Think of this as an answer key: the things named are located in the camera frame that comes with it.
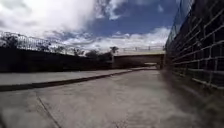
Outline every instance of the overpass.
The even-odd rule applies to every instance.
[[[150,49],[120,49],[113,55],[112,68],[150,67],[162,69],[165,51],[162,46],[151,46]]]

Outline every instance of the cloud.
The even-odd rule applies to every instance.
[[[154,2],[156,2],[157,0],[135,0],[135,3],[137,5],[149,5],[152,4]]]
[[[160,4],[158,5],[158,12],[164,12],[164,9]]]
[[[120,34],[120,32],[117,32],[112,37],[99,38],[85,47],[89,49],[109,49],[111,46],[119,48],[163,46],[169,32],[170,29],[167,27],[156,28],[147,34]]]
[[[177,4],[180,4],[180,1],[181,1],[181,0],[176,0],[176,3],[177,3]]]
[[[52,31],[81,31],[102,18],[99,0],[1,0],[0,29],[45,37]]]
[[[120,15],[116,14],[115,10],[120,7],[127,0],[111,0],[106,8],[106,13],[109,15],[110,20],[116,20],[120,18]]]

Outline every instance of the concrete ledge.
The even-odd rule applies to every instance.
[[[61,85],[66,85],[66,84],[71,84],[71,83],[78,83],[78,82],[84,82],[84,81],[89,81],[89,80],[106,78],[106,77],[110,77],[112,75],[122,75],[122,74],[130,73],[130,72],[140,71],[140,70],[149,70],[149,69],[148,68],[136,68],[136,69],[130,69],[130,70],[118,72],[118,73],[110,73],[110,74],[106,74],[106,75],[96,75],[96,76],[83,77],[83,78],[74,78],[74,79],[58,80],[58,81],[56,80],[56,81],[40,82],[40,83],[0,85],[0,92],[61,86]]]

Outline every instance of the concrete ground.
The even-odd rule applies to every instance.
[[[213,128],[193,101],[159,71],[139,71],[1,92],[0,128]]]

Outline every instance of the sky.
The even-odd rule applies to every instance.
[[[162,46],[179,0],[0,0],[0,30],[87,49]]]

